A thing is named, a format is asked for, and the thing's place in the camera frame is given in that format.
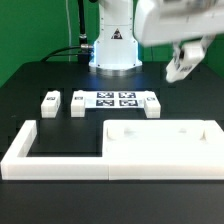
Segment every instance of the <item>white plastic part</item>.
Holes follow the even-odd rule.
[[[73,93],[71,117],[85,117],[85,92],[81,90]]]
[[[215,121],[108,120],[101,158],[26,157],[36,135],[36,122],[26,121],[1,161],[3,180],[224,179]]]
[[[144,110],[147,118],[160,118],[161,105],[154,92],[145,91]]]
[[[124,136],[110,139],[111,125],[124,127]],[[224,179],[223,131],[208,142],[205,125],[200,120],[105,121],[109,179]],[[220,131],[218,125],[213,128]]]
[[[99,9],[100,35],[94,44],[90,71],[121,72],[141,66],[138,42],[133,37],[133,0],[99,0]]]
[[[161,105],[151,91],[75,91],[71,102],[71,116],[84,117],[86,108],[144,108],[147,118],[159,118]]]
[[[184,79],[205,57],[201,41],[189,42],[183,45],[184,58],[175,65],[174,59],[167,66],[166,80],[175,82]]]
[[[41,104],[42,118],[55,118],[61,104],[61,94],[59,91],[48,92]]]
[[[208,8],[194,8],[190,2],[139,0],[134,33],[144,46],[223,33],[224,0]]]
[[[1,161],[3,180],[108,179],[102,158],[26,157],[36,134],[36,121],[26,121]]]

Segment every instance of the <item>white block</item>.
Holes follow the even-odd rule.
[[[71,102],[71,116],[85,117],[85,92],[74,92]]]
[[[207,141],[205,123],[105,121],[102,152],[108,160],[109,179],[224,179],[224,142]],[[108,130],[113,125],[124,128],[122,138],[109,138]],[[206,136],[213,139],[209,136],[214,131],[211,124],[207,128],[210,130],[205,131]]]
[[[183,45],[184,61],[189,64],[198,64],[205,57],[201,41],[193,41]]]
[[[147,118],[160,118],[160,112],[145,111],[145,115],[146,115]]]
[[[3,167],[7,180],[107,180],[102,158],[31,157],[11,160]]]
[[[145,91],[144,110],[147,118],[160,118],[161,105],[154,92]]]
[[[61,104],[61,94],[59,91],[48,92],[41,104],[41,114],[43,118],[54,118]]]

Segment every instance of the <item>black cable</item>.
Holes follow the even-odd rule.
[[[87,43],[83,0],[78,0],[78,6],[79,6],[79,27],[80,27],[79,42],[81,45]]]
[[[63,56],[78,56],[78,54],[52,54],[52,55],[49,55],[45,61],[41,60],[41,62],[46,62],[49,58],[52,58],[52,57],[63,57]]]
[[[56,55],[57,53],[63,52],[63,51],[68,51],[68,50],[73,50],[73,49],[81,49],[80,46],[71,46],[71,47],[64,47],[58,50],[55,50],[53,52],[51,52],[50,54],[48,54],[46,57],[41,59],[41,62],[46,62],[48,60],[48,58],[50,57],[54,57],[54,55]]]

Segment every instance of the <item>green panel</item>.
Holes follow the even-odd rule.
[[[68,46],[65,0],[1,0],[0,1],[0,86],[25,62],[38,61],[51,51]],[[69,0],[72,44],[77,45],[77,0]],[[86,30],[89,43],[99,35],[98,4],[85,0]],[[224,77],[224,36],[219,35],[204,60]],[[139,47],[142,61],[169,61],[170,45]],[[68,57],[53,60],[68,60]]]

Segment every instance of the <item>cable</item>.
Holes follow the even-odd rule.
[[[69,4],[68,0],[66,0],[66,14],[67,14],[67,22],[68,22],[68,38],[69,38],[69,46],[72,46],[72,30],[71,30],[71,19],[69,13]]]
[[[78,0],[78,8],[79,8],[79,26],[80,26],[79,42],[81,45],[81,44],[87,43],[86,28],[85,28],[85,12],[84,12],[83,0]]]
[[[63,56],[78,56],[78,54],[72,54],[72,53],[71,54],[70,53],[69,54],[52,54],[52,55],[49,55],[47,59],[52,58],[52,57],[63,57]]]
[[[48,60],[48,58],[54,57],[54,55],[58,55],[57,53],[60,53],[63,51],[68,51],[68,50],[73,50],[73,49],[80,49],[80,48],[81,48],[80,46],[71,46],[71,47],[64,47],[64,48],[55,50],[55,51],[51,52],[50,54],[48,54],[46,57],[42,58],[41,62],[46,62]]]

